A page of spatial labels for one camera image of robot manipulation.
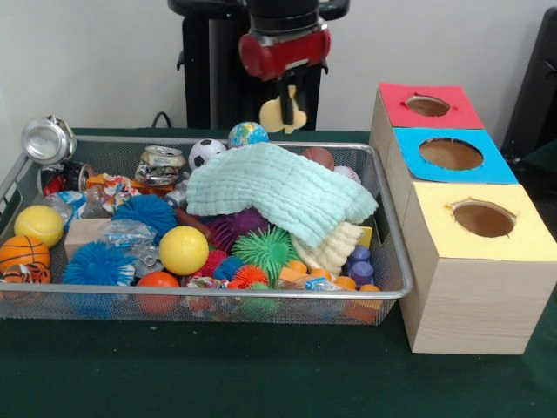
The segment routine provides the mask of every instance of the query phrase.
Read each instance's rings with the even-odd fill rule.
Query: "green spiky ball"
[[[250,289],[267,290],[269,287],[263,283],[253,283]],[[244,298],[240,310],[250,320],[265,320],[279,310],[279,302],[271,298]]]
[[[246,264],[262,268],[269,277],[271,288],[276,286],[282,268],[289,261],[299,259],[290,241],[290,234],[277,227],[261,235],[250,232],[241,237],[234,244],[232,254]]]

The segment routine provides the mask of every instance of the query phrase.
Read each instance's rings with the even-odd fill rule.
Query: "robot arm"
[[[297,107],[292,101],[304,94],[302,76],[314,65],[322,65],[326,70],[331,36],[325,19],[343,17],[350,0],[244,0],[244,3],[251,29],[240,38],[240,58],[250,75],[277,82],[282,123],[292,126]]]

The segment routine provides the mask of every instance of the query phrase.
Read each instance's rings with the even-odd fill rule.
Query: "white wall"
[[[368,130],[379,81],[463,84],[502,140],[551,0],[352,0],[331,23],[319,129]],[[181,17],[165,0],[0,0],[0,179],[34,117],[185,125]]]

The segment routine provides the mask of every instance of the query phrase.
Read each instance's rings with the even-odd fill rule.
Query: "purple bottle cap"
[[[370,257],[369,249],[365,248],[364,246],[356,246],[352,254],[348,257],[348,262],[350,264],[355,264],[359,261],[367,261],[369,262]]]
[[[352,266],[348,275],[353,278],[359,287],[368,285],[373,280],[373,267],[369,263],[360,261]]]

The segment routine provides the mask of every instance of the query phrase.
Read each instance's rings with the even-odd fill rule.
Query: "yellow box top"
[[[521,185],[414,188],[440,257],[557,261],[557,243]]]

